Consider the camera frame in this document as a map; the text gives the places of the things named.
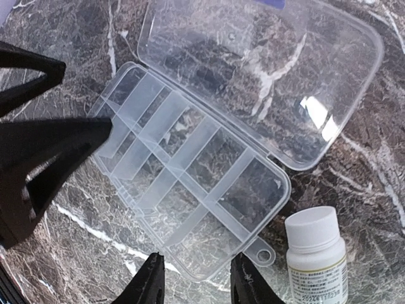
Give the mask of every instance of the white cap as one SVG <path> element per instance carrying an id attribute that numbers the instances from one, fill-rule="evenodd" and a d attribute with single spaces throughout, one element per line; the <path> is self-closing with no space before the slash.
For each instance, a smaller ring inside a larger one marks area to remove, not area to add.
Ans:
<path id="1" fill-rule="evenodd" d="M 305 209 L 285 220 L 289 248 L 300 253 L 324 250 L 340 238 L 336 209 L 321 206 Z"/>

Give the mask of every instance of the box lid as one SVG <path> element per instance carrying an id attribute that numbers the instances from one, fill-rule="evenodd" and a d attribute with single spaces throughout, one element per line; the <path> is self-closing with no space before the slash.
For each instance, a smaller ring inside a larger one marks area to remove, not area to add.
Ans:
<path id="1" fill-rule="evenodd" d="M 373 28 L 312 0 L 152 0 L 139 58 L 294 170 L 315 166 L 383 56 Z"/>

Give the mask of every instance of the white bottle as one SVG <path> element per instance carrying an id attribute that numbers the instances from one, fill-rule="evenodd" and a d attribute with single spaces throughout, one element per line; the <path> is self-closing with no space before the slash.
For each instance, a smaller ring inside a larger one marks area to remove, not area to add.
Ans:
<path id="1" fill-rule="evenodd" d="M 297 212 L 285 221 L 285 229 L 295 303 L 345 304 L 346 244 L 340 236 L 335 208 L 321 206 Z"/>

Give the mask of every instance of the clear plastic box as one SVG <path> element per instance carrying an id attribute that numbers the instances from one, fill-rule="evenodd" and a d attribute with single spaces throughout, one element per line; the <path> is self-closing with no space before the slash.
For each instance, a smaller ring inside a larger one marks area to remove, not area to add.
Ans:
<path id="1" fill-rule="evenodd" d="M 111 117 L 100 169 L 193 281 L 244 251 L 317 164 L 383 56 L 363 22 L 311 0 L 151 1 L 138 45 L 90 116 Z"/>

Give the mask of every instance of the marble countertop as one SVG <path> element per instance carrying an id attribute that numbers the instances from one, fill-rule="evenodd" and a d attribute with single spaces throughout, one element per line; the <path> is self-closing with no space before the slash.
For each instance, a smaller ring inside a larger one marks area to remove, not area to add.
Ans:
<path id="1" fill-rule="evenodd" d="M 358 111 L 315 169 L 288 170 L 292 196 L 262 233 L 277 251 L 261 269 L 288 303 L 286 216 L 331 205 L 349 261 L 349 303 L 405 303 L 405 3 L 329 0 L 374 26 L 385 57 Z M 136 48 L 147 0 L 18 0 L 0 39 L 68 65 L 63 85 L 15 111 L 11 119 L 84 117 Z M 0 70 L 0 89 L 34 77 Z M 155 251 L 115 189 L 87 161 L 66 182 L 26 242 L 1 250 L 4 266 L 32 303 L 110 303 Z M 230 303 L 224 269 L 193 283 L 166 264 L 166 302 Z"/>

